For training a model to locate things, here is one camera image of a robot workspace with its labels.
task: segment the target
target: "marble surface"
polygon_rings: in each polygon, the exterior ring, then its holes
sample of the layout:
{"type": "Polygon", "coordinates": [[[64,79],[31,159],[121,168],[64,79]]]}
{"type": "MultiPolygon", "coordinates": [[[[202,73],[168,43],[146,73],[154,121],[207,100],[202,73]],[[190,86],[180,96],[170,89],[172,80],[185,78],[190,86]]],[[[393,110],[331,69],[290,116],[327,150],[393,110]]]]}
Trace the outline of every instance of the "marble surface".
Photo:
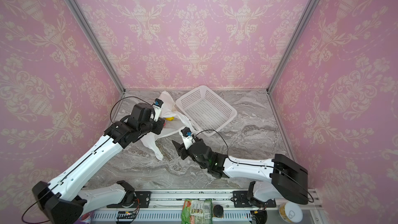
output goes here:
{"type": "MultiPolygon", "coordinates": [[[[169,91],[174,100],[188,91],[169,91]]],[[[238,112],[235,119],[224,127],[220,134],[229,146],[229,155],[246,159],[273,158],[281,153],[288,156],[275,117],[264,90],[215,91],[238,112]]],[[[152,102],[161,91],[131,91],[126,96],[136,96],[152,102]]],[[[123,100],[117,118],[131,113],[139,101],[135,98],[123,100]]],[[[222,139],[214,134],[200,134],[214,152],[226,154],[222,139]]],[[[110,159],[89,181],[88,188],[105,187],[118,180],[125,180],[137,189],[183,189],[183,188],[246,188],[251,179],[216,179],[201,169],[189,157],[182,160],[172,144],[182,143],[179,134],[160,138],[156,145],[164,155],[162,161],[138,141],[110,159]]]]}

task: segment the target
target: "black bottle cap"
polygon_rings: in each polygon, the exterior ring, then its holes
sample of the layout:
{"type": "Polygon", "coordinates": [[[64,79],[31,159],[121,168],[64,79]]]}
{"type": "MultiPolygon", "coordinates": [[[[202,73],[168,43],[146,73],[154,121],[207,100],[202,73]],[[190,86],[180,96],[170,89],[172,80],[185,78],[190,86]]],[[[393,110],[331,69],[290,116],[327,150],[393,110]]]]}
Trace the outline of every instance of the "black bottle cap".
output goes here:
{"type": "Polygon", "coordinates": [[[221,205],[215,205],[213,207],[213,214],[215,217],[221,218],[224,214],[224,209],[221,205]]]}

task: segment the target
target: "green snack package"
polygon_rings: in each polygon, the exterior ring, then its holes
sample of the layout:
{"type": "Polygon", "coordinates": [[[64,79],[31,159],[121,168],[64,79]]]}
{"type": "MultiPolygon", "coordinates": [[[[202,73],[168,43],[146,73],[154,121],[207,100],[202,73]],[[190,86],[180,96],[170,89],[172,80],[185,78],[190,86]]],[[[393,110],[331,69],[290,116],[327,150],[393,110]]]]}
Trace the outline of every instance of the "green snack package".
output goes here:
{"type": "Polygon", "coordinates": [[[204,201],[186,199],[182,207],[181,224],[212,224],[213,205],[211,199],[204,201]]]}

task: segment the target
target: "white plastic basket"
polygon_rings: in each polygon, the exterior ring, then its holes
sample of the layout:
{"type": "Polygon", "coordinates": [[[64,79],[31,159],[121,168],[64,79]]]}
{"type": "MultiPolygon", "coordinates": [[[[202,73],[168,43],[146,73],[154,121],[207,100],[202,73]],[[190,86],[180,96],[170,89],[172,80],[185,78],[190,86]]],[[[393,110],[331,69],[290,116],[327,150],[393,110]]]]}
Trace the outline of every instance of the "white plastic basket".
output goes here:
{"type": "MultiPolygon", "coordinates": [[[[217,132],[237,115],[235,108],[206,86],[199,86],[176,100],[180,110],[200,131],[213,129],[217,132]]],[[[203,132],[210,137],[215,132],[203,132]]]]}

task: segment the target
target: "floral wall pattern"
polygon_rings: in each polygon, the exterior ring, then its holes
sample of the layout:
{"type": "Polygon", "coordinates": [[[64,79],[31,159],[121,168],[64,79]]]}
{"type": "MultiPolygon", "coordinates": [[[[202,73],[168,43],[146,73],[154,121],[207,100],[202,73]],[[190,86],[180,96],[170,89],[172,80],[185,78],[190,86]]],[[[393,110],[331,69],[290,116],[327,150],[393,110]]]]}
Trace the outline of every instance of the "floral wall pattern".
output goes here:
{"type": "MultiPolygon", "coordinates": [[[[1,0],[0,9],[0,216],[11,223],[38,181],[98,139],[119,92],[63,0],[1,0]]],[[[46,220],[36,206],[25,219],[46,220]]]]}
{"type": "Polygon", "coordinates": [[[267,88],[308,0],[77,0],[125,88],[267,88]]]}
{"type": "Polygon", "coordinates": [[[396,0],[320,0],[273,98],[330,222],[396,223],[396,0]]]}

